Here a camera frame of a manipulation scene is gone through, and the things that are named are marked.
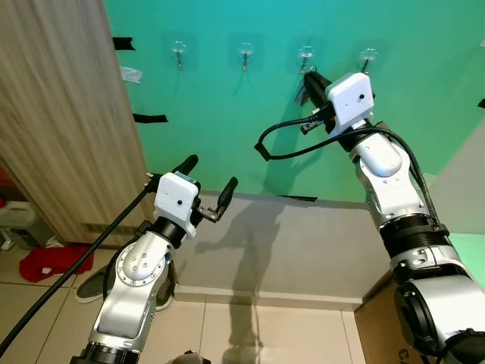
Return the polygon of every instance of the red cloth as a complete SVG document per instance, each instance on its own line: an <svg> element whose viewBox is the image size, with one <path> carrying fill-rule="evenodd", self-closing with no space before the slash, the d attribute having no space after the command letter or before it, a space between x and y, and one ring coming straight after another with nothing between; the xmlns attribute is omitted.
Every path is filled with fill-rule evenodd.
<svg viewBox="0 0 485 364"><path fill-rule="evenodd" d="M37 248L20 261L20 275L30 282L39 282L42 279L59 273L65 273L86 251L85 246L67 246L65 248ZM92 268L92 254L76 271L79 275ZM45 275L42 268L51 268Z"/></svg>

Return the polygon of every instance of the white wall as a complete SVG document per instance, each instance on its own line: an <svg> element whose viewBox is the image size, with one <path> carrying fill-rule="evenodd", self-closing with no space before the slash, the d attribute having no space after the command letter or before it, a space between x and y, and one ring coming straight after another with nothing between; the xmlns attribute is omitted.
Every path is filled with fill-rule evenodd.
<svg viewBox="0 0 485 364"><path fill-rule="evenodd" d="M430 193L448 229L485 234L485 121L438 176Z"/></svg>
<svg viewBox="0 0 485 364"><path fill-rule="evenodd" d="M215 196L202 196L215 206ZM180 285L362 298L389 259L363 204L235 196L175 259Z"/></svg>

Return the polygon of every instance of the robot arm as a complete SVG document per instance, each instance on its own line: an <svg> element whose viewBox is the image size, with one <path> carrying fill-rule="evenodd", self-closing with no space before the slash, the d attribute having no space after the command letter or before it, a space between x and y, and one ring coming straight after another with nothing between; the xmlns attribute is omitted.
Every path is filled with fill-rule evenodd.
<svg viewBox="0 0 485 364"><path fill-rule="evenodd" d="M369 77L350 74L329 85L309 72L304 84L318 109L309 118L283 124L304 124L304 134L324 124L330 140L274 156L262 145L268 132L278 128L271 127L255 148L266 160L284 159L339 141L365 187L366 203L389 253L405 339L423 355L447 364L485 364L485 293L460 260L432 202L424 203L411 184L409 172L415 174L417 166L411 165L410 155L384 130L374 132L380 129L371 125Z"/></svg>
<svg viewBox="0 0 485 364"><path fill-rule="evenodd" d="M71 364L138 362L155 315L156 295L167 278L175 251L185 237L195 236L203 218L213 222L221 218L237 186L237 179L231 178L218 207L202 208L199 182L185 175L197 162L196 156L191 158L188 168L178 167L172 173L152 177L159 179L156 221L142 224L141 236L118 256L114 286L99 311L88 345Z"/></svg>

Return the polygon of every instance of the black tape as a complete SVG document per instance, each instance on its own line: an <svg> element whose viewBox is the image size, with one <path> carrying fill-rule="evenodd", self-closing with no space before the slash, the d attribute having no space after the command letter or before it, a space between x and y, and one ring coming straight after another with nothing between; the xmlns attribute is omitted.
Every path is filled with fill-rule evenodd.
<svg viewBox="0 0 485 364"><path fill-rule="evenodd" d="M298 201L306 201L306 202L315 202L318 197L309 197L309 196L284 196L279 195L279 197L286 197L288 199L297 199Z"/></svg>
<svg viewBox="0 0 485 364"><path fill-rule="evenodd" d="M133 38L131 36L114 36L113 44L116 51L134 51L131 45Z"/></svg>
<svg viewBox="0 0 485 364"><path fill-rule="evenodd" d="M141 124L153 124L153 123L167 123L167 117L165 115L141 115L133 114L133 118L136 123Z"/></svg>

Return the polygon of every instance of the beige floor tile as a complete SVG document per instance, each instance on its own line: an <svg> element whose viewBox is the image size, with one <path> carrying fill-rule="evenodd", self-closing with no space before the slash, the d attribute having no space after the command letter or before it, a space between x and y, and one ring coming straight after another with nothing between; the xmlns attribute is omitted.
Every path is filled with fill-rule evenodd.
<svg viewBox="0 0 485 364"><path fill-rule="evenodd" d="M351 363L340 312L319 309L208 303L201 354L213 364Z"/></svg>
<svg viewBox="0 0 485 364"><path fill-rule="evenodd" d="M116 253L115 249L97 249L94 252L94 262L92 263L92 268L90 271L85 271L81 275L75 277L73 286L74 288L79 287L87 278L89 278L93 273L98 271L100 268L104 267L109 263L111 257Z"/></svg>
<svg viewBox="0 0 485 364"><path fill-rule="evenodd" d="M13 246L10 250L0 251L0 282L2 283L16 283L16 284L35 284L37 286L52 286L60 275L53 275L50 278L44 279L38 283L26 281L20 276L18 266L20 261L29 254L29 250L20 249ZM75 277L69 279L62 285L62 287L70 287L74 282Z"/></svg>
<svg viewBox="0 0 485 364"><path fill-rule="evenodd" d="M71 290L37 364L67 364L79 355L101 304L101 300L78 303ZM173 301L166 310L157 312L139 363L164 364L188 349L198 350L203 317L204 303Z"/></svg>
<svg viewBox="0 0 485 364"><path fill-rule="evenodd" d="M364 352L362 351L361 339L358 336L354 312L342 312L342 319L343 326L346 330L352 364L365 364Z"/></svg>
<svg viewBox="0 0 485 364"><path fill-rule="evenodd" d="M47 287L0 284L1 340L46 291ZM61 288L36 313L0 359L0 364L34 364L36 362L68 291L67 288Z"/></svg>

